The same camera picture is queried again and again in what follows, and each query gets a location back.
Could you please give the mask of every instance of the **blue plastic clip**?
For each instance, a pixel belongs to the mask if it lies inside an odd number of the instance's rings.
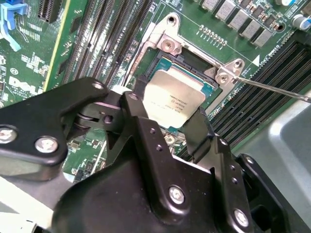
[[[10,36],[9,30],[15,29],[14,13],[25,15],[27,13],[27,6],[26,3],[18,3],[16,5],[8,3],[0,4],[0,32],[2,37],[10,43],[11,48],[15,52],[20,50],[21,47],[16,40]]]
[[[15,4],[19,4],[19,3],[24,2],[24,0],[5,0],[5,1],[11,5],[15,5]]]

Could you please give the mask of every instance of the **black plastic bracket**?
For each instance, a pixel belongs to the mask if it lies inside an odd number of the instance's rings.
[[[138,96],[125,92],[121,97],[124,130],[114,143],[108,137],[107,161],[113,163],[125,144],[132,138],[145,181],[151,208],[166,224],[179,223],[190,211],[190,199],[182,175],[156,121],[150,120]],[[177,188],[182,201],[171,198],[171,188]]]
[[[311,232],[251,156],[240,154],[236,161],[242,167],[253,220],[262,232]]]
[[[67,156],[66,138],[77,112],[107,93],[102,83],[83,78],[1,109],[0,128],[9,128],[17,136],[0,143],[0,175],[41,181],[54,178]],[[35,143],[42,137],[55,140],[57,149],[38,151]]]

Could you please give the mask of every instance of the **screwdriver shaft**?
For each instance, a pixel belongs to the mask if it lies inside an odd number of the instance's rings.
[[[295,99],[298,99],[298,100],[302,100],[302,101],[307,102],[307,103],[311,103],[311,98],[308,97],[308,96],[300,95],[300,94],[297,94],[297,93],[294,93],[294,92],[291,92],[291,91],[286,91],[286,90],[283,90],[283,89],[280,89],[280,88],[277,88],[277,87],[269,86],[269,85],[266,85],[266,84],[263,84],[263,83],[258,83],[256,81],[244,79],[244,78],[237,77],[237,76],[234,77],[234,79],[239,81],[239,82],[242,82],[242,83],[246,83],[246,84],[250,84],[250,85],[253,85],[253,86],[261,87],[261,88],[269,90],[269,91],[274,91],[274,92],[277,92],[277,93],[280,93],[280,94],[283,94],[283,95],[286,95],[286,96],[289,96],[289,97],[292,97],[292,98],[295,98]]]

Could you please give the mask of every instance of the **screw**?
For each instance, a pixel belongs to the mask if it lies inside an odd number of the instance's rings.
[[[172,199],[174,203],[178,205],[184,203],[185,195],[179,188],[177,188],[176,186],[172,186],[169,189],[169,193],[170,193],[170,198]]]
[[[35,142],[35,148],[41,153],[53,153],[58,148],[57,141],[52,137],[42,137]]]
[[[134,94],[129,94],[128,96],[131,97],[134,100],[138,100],[138,97],[136,95],[134,95]]]
[[[220,142],[221,142],[222,144],[224,144],[224,145],[227,145],[227,142],[224,141],[222,138],[220,139]]]
[[[99,83],[92,83],[92,86],[95,87],[96,89],[102,90],[104,87],[100,85]]]
[[[6,127],[0,128],[0,144],[13,142],[16,137],[17,133],[15,130]]]
[[[245,216],[245,214],[241,210],[236,209],[234,211],[234,216],[241,226],[248,227],[247,217]]]
[[[246,157],[246,160],[247,160],[250,164],[254,164],[254,161],[252,160],[251,157]]]

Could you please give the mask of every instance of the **black plastic part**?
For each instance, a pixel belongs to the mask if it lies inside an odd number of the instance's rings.
[[[81,19],[82,19],[82,16],[78,16],[73,20],[71,24],[70,34],[78,30],[80,23],[81,23]]]
[[[69,189],[57,204],[53,233],[217,233],[212,212],[212,179],[201,170],[175,161],[182,171],[191,202],[178,225],[154,215],[134,141],[129,141],[112,166]]]
[[[40,0],[38,17],[47,23],[57,20],[62,0]]]
[[[76,113],[108,92],[104,86],[95,88],[94,83],[102,85],[84,78],[0,109],[0,127],[17,132],[13,142],[0,144],[0,175],[30,180],[55,177],[67,156],[66,138]],[[56,139],[55,152],[35,149],[35,141],[43,136]]]
[[[254,232],[241,168],[233,160],[229,145],[219,136],[214,137],[210,150],[198,165],[209,169],[215,177],[213,196],[217,203],[214,213],[218,228],[226,233]],[[236,210],[245,214],[248,226],[237,221]]]
[[[240,154],[236,162],[243,169],[244,184],[253,220],[262,232],[311,232],[252,157]]]

